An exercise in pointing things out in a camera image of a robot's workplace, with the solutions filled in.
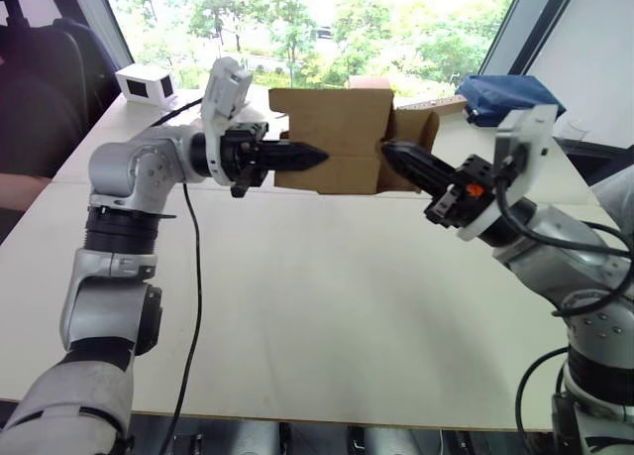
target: black cable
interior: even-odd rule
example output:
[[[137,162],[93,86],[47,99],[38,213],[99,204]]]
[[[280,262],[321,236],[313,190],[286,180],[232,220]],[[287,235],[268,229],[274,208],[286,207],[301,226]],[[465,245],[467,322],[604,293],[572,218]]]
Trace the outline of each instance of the black cable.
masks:
[[[189,102],[186,105],[181,106],[180,108],[176,108],[175,110],[171,110],[165,116],[163,116],[160,119],[154,121],[154,123],[152,125],[150,125],[150,127],[152,127],[152,126],[160,126],[160,125],[168,122],[169,120],[171,120],[174,116],[178,116],[183,111],[188,110],[192,106],[199,105],[200,103],[202,103],[202,98],[198,98],[197,100]]]
[[[562,386],[564,385],[564,368],[566,367],[566,363],[562,364],[562,367],[557,374],[557,382],[555,383],[555,394],[562,393]]]
[[[522,380],[519,382],[519,386],[517,387],[517,393],[515,394],[515,424],[517,425],[517,432],[522,439],[524,448],[529,454],[532,453],[532,450],[528,443],[528,440],[526,439],[526,432],[524,431],[524,424],[522,423],[522,397],[524,396],[526,383],[528,383],[528,379],[535,372],[535,370],[542,365],[542,363],[548,361],[551,358],[554,358],[555,356],[559,356],[560,354],[566,354],[567,352],[568,346],[556,349],[555,351],[551,351],[550,353],[546,353],[544,356],[537,359],[537,361],[531,364],[530,367],[526,370],[524,376],[522,376]]]
[[[182,381],[180,382],[180,391],[178,392],[178,400],[176,402],[176,408],[174,409],[174,415],[171,418],[167,434],[160,447],[159,455],[167,453],[167,447],[174,435],[174,430],[178,419],[180,418],[180,410],[182,409],[182,403],[185,399],[185,392],[187,391],[187,381],[189,380],[189,369],[191,368],[191,362],[194,358],[194,352],[196,351],[196,344],[198,343],[198,335],[200,334],[200,322],[202,320],[202,272],[200,270],[200,229],[198,228],[198,220],[194,213],[194,208],[191,205],[189,199],[189,192],[187,191],[187,184],[183,183],[182,190],[185,194],[185,202],[187,203],[187,209],[191,216],[191,222],[194,224],[194,233],[196,236],[196,290],[198,293],[198,309],[196,310],[196,324],[194,326],[194,335],[191,338],[191,345],[189,346],[189,353],[187,354],[187,361],[185,362],[185,369],[182,373]]]
[[[539,234],[532,229],[526,227],[515,215],[510,211],[508,201],[506,200],[506,188],[508,180],[504,177],[496,177],[493,181],[495,185],[495,200],[502,216],[513,230],[524,237],[527,237],[540,244],[559,247],[561,249],[578,250],[580,252],[594,252],[604,255],[615,255],[617,257],[631,258],[629,250],[613,249],[611,247],[600,247],[598,245],[585,244],[582,242],[572,242],[570,240],[555,239],[546,235]]]
[[[566,318],[566,317],[570,317],[570,316],[579,316],[580,314],[586,314],[586,313],[592,313],[592,312],[595,312],[595,311],[599,311],[600,309],[605,307],[607,304],[609,304],[612,301],[615,301],[617,298],[621,297],[625,293],[625,291],[627,291],[627,289],[632,284],[632,281],[634,280],[634,247],[631,247],[628,244],[628,242],[625,239],[625,237],[619,231],[617,231],[615,229],[612,229],[610,227],[606,227],[605,225],[602,225],[602,224],[597,224],[595,222],[584,222],[584,224],[587,225],[588,227],[592,228],[592,229],[600,230],[600,231],[606,232],[608,234],[611,234],[614,237],[616,237],[617,239],[619,239],[621,242],[623,242],[625,247],[627,247],[629,252],[630,252],[630,267],[629,267],[629,269],[627,271],[627,274],[625,275],[625,278],[619,284],[619,286],[617,286],[613,291],[608,293],[603,298],[598,299],[597,301],[594,301],[592,303],[585,304],[584,306],[579,306],[577,308],[558,309],[558,310],[553,311],[551,313],[551,314],[553,314],[553,316],[560,316],[560,317],[565,317]]]
[[[570,317],[570,316],[578,316],[580,314],[592,313],[604,308],[607,304],[621,297],[625,291],[630,287],[632,281],[634,280],[634,248],[630,247],[625,240],[625,237],[615,229],[611,229],[602,224],[597,224],[594,222],[585,223],[589,227],[597,230],[601,230],[607,232],[623,242],[627,250],[618,250],[612,249],[610,247],[599,247],[591,244],[584,244],[581,242],[571,242],[568,240],[555,239],[552,237],[548,237],[526,227],[521,221],[515,217],[515,215],[510,211],[510,207],[508,205],[508,201],[506,200],[506,188],[508,185],[508,181],[505,178],[497,177],[494,181],[495,185],[495,201],[497,202],[497,206],[499,207],[499,211],[506,219],[506,222],[510,227],[513,228],[517,233],[534,240],[535,242],[539,242],[544,245],[551,245],[553,247],[559,247],[562,249],[570,249],[570,250],[578,250],[582,252],[595,252],[598,254],[607,254],[607,255],[617,255],[619,257],[625,257],[630,260],[630,267],[625,275],[623,281],[617,286],[613,291],[608,293],[601,299],[594,301],[590,304],[586,304],[584,306],[580,306],[577,308],[562,308],[553,311],[551,314],[553,316],[559,317]]]

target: blue bag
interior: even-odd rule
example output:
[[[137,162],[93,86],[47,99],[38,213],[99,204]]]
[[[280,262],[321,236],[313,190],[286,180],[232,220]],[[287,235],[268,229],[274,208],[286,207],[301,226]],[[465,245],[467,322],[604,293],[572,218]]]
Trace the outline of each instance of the blue bag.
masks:
[[[478,126],[497,126],[511,110],[535,105],[564,105],[532,75],[468,75],[456,90],[467,98],[467,121]]]

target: white robotic arm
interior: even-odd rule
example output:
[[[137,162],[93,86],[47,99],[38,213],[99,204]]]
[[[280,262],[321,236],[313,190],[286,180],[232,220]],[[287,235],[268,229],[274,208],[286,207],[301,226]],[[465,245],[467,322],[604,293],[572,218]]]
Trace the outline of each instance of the white robotic arm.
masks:
[[[90,159],[86,237],[75,254],[60,334],[66,356],[32,385],[0,434],[0,453],[114,454],[129,447],[135,356],[159,338],[161,290],[155,239],[167,195],[213,176],[244,196],[271,170],[302,171],[328,155],[262,142],[266,123],[235,123],[251,76],[234,60],[214,64],[203,99],[204,133],[150,128]]]
[[[431,194],[429,220],[458,228],[465,240],[482,239],[563,317],[569,347],[566,390],[553,396],[557,453],[631,454],[634,251],[608,248],[593,230],[615,233],[609,228],[579,222],[555,207],[538,209],[523,197],[548,154],[545,140],[555,119],[550,106],[506,117],[497,130],[493,165],[470,156],[453,169],[411,143],[388,142],[383,153],[395,171]],[[517,404],[521,429],[520,410]]]

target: window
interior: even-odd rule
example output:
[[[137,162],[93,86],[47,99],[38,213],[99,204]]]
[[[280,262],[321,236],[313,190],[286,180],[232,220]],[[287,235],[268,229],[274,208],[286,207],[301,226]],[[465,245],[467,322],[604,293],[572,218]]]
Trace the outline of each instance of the window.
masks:
[[[401,97],[449,96],[477,73],[512,0],[108,0],[135,61],[204,84],[231,56],[268,87],[385,76]]]

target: black office chair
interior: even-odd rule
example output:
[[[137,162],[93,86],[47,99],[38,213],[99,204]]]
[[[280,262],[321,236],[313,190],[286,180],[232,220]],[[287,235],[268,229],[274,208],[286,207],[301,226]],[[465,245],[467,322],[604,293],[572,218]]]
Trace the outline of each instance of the black office chair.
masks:
[[[92,128],[121,93],[115,72],[121,68],[110,57],[101,40],[88,26],[62,17],[53,26],[71,35],[81,53],[86,83],[88,127]]]
[[[56,89],[68,100],[81,120],[78,144],[88,131],[86,84],[81,52],[74,38],[54,26],[32,28],[20,0],[4,1],[9,16],[0,26],[0,57],[19,66]]]

